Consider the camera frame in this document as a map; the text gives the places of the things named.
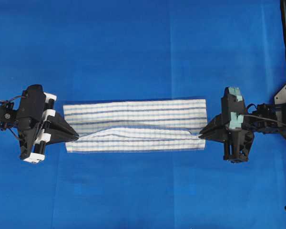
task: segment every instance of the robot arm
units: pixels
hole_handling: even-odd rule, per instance
[[[31,85],[22,92],[18,110],[14,103],[0,105],[0,130],[16,128],[20,143],[20,159],[38,163],[45,159],[46,145],[78,139],[74,129],[56,112],[56,96],[44,93],[41,85]]]

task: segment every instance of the towel fold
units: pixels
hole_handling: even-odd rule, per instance
[[[64,105],[65,120],[80,135],[70,153],[204,149],[204,99]]]

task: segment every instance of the striped towel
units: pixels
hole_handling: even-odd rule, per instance
[[[204,149],[204,99],[64,105],[65,120],[79,134],[70,153]]]

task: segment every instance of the mounting plate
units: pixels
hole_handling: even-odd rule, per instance
[[[285,86],[275,95],[274,97],[275,105],[286,103],[286,84]],[[276,111],[277,120],[282,122],[282,112]]]

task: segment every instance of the blue tablecloth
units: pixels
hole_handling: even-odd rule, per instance
[[[286,83],[278,0],[0,0],[0,99],[30,84],[72,101],[207,100],[226,86],[272,102]],[[21,162],[0,132],[0,229],[286,228],[286,141],[256,134],[250,161],[204,151],[67,154]]]

